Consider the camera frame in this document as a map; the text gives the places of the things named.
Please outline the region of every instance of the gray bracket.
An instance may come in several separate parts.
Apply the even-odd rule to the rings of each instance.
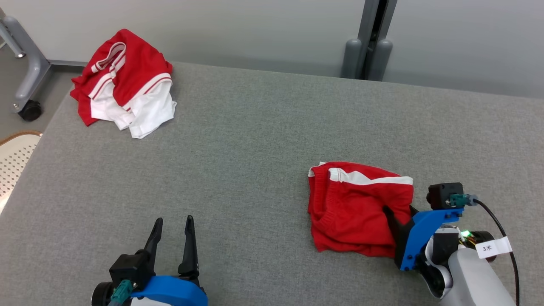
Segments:
[[[32,41],[30,36],[28,36],[27,32],[17,21],[17,19],[10,16],[5,16],[2,21],[9,31],[7,33],[8,36],[9,33],[11,33],[11,36],[9,36],[10,38],[8,39],[11,39],[11,43],[13,43],[13,46],[15,46],[16,48],[20,46],[20,48],[13,48],[10,42],[8,42],[8,40],[4,38],[4,33],[2,33],[2,38],[4,38],[6,42],[8,42],[8,45],[11,47],[16,55],[18,51],[20,51],[26,53],[26,55],[28,56],[27,75],[24,77],[24,80],[15,92],[15,103],[10,106],[10,111],[12,113],[18,113],[26,105],[34,91],[36,91],[36,88],[47,73],[47,70],[49,69],[51,64],[47,61],[47,59],[41,53],[40,49],[38,49],[36,44]]]
[[[367,61],[363,71],[364,79],[381,81],[384,78],[391,50],[393,50],[393,43],[387,39],[378,41],[373,49],[368,48]]]
[[[381,81],[393,43],[386,40],[397,0],[366,0],[357,39],[346,43],[341,77]]]
[[[4,42],[8,45],[8,47],[15,53],[16,58],[22,58],[26,54],[23,52],[23,49],[19,46],[17,41],[13,39],[11,36],[11,33],[9,33],[8,29],[0,22],[0,37],[4,40]]]

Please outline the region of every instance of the white label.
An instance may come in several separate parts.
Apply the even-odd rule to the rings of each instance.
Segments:
[[[478,251],[478,257],[488,258],[498,254],[509,253],[512,251],[512,246],[508,237],[502,237],[476,244],[476,251]]]

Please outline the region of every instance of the white stripe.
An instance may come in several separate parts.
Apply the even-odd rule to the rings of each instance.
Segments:
[[[122,58],[123,56],[125,56],[126,50],[127,50],[127,49],[124,48],[124,49],[119,53],[119,55],[118,55],[118,56],[115,58],[115,60],[113,61],[113,64],[114,64],[114,65],[117,64],[117,62],[118,62],[118,60],[119,60],[120,58]]]
[[[333,182],[346,182],[361,186],[372,185],[376,183],[413,185],[413,179],[409,176],[385,177],[371,180],[359,171],[346,173],[343,169],[340,168],[330,168],[329,174],[330,180]]]
[[[98,90],[100,89],[100,86],[102,86],[102,84],[104,84],[104,82],[111,78],[112,76],[110,74],[105,74],[103,75],[99,80],[98,82],[96,82],[96,85],[95,87],[92,89],[91,93],[89,94],[89,98],[92,99],[92,97],[94,97],[97,93],[98,93]]]
[[[149,82],[145,83],[145,85],[142,86],[142,88],[140,88],[140,90],[138,90],[138,92],[130,100],[128,100],[128,103],[126,103],[125,106],[123,106],[123,108],[124,109],[129,109],[131,107],[131,101],[138,98],[139,96],[143,95],[146,91],[151,89],[151,87],[156,87],[157,85],[159,85],[159,84],[161,84],[163,82],[172,82],[171,79],[164,79],[161,82],[158,82],[157,84],[155,84],[155,82],[157,82],[158,80],[160,80],[160,79],[162,79],[164,77],[170,77],[170,74],[163,73],[163,74],[154,76],[154,78],[149,80]]]
[[[102,86],[102,88],[100,88],[100,90],[96,94],[96,99],[100,99],[100,97],[104,94],[104,90],[106,89],[106,87],[108,86],[109,83],[113,83],[113,80],[109,79],[109,80],[104,82],[104,86]]]
[[[105,66],[102,66],[102,64],[106,64],[106,62],[110,61],[117,52],[121,51],[121,54],[117,56],[117,58],[123,56],[125,54],[126,45],[124,42],[116,42],[114,43],[111,48],[109,49],[108,56],[105,59],[99,60],[96,62],[96,66],[98,69],[102,70],[105,68]]]
[[[321,166],[321,165],[324,165],[324,164],[326,164],[326,163],[324,163],[324,162],[319,162],[319,165],[320,165],[320,166]],[[311,178],[311,177],[313,177],[313,176],[316,175],[316,174],[313,172],[312,168],[310,168],[310,171],[308,171],[308,177],[309,177],[309,178]]]
[[[121,60],[115,65],[114,71],[115,71],[115,72],[118,72],[119,69],[121,69],[121,67],[123,67],[123,65],[125,64],[126,60],[127,60],[127,57],[126,57],[126,56],[123,56],[123,57],[121,58]]]
[[[117,72],[119,72],[119,69],[123,67],[123,65],[125,64],[125,61],[126,61],[126,57],[123,56],[121,60],[115,66],[111,66],[109,68],[109,74],[112,76],[112,78],[115,78],[117,76]]]

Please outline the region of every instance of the folded clothing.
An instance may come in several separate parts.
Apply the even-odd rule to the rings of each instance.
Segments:
[[[70,95],[79,102],[86,126],[113,121],[144,138],[174,117],[170,96],[172,65],[162,53],[127,29],[117,32],[92,56]]]
[[[382,208],[389,206],[401,223],[407,223],[412,178],[362,164],[329,162],[312,167],[308,180],[308,213],[319,252],[394,257],[395,242]]]

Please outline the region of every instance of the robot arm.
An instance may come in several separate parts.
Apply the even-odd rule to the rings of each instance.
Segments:
[[[429,187],[427,201],[433,210],[419,212],[410,206],[412,219],[406,224],[384,206],[397,244],[397,267],[419,272],[441,306],[515,306],[488,261],[478,257],[473,244],[460,243],[460,230],[446,224],[458,221],[465,205],[476,205],[477,198],[464,194],[461,183],[443,183]],[[493,240],[484,231],[473,232],[473,238]]]
[[[109,269],[112,281],[100,283],[92,294],[91,306],[207,306],[208,297],[199,284],[195,225],[192,216],[185,224],[185,249],[178,276],[156,276],[157,244],[163,220],[155,221],[145,248],[134,255],[121,255]]]

